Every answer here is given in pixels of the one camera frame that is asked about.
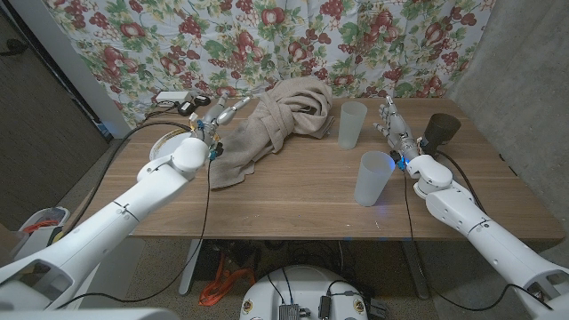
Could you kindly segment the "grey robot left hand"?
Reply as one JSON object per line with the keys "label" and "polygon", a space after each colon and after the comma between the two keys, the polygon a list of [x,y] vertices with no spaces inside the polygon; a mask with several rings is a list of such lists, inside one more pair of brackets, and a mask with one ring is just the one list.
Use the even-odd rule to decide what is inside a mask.
{"label": "grey robot left hand", "polygon": [[210,147],[214,144],[217,128],[229,124],[237,111],[246,106],[251,100],[252,97],[247,96],[232,106],[227,107],[228,93],[224,92],[219,97],[217,103],[207,111],[205,116],[196,122],[197,128],[193,130],[191,137],[202,140]]}

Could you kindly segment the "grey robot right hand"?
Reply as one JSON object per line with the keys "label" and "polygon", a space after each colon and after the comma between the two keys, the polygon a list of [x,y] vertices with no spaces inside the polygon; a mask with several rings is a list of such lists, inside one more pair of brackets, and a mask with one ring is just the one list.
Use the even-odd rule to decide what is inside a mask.
{"label": "grey robot right hand", "polygon": [[374,123],[373,127],[379,131],[388,144],[407,161],[419,156],[416,139],[404,118],[399,114],[392,97],[385,97],[385,104],[381,104],[379,113],[383,124]]}

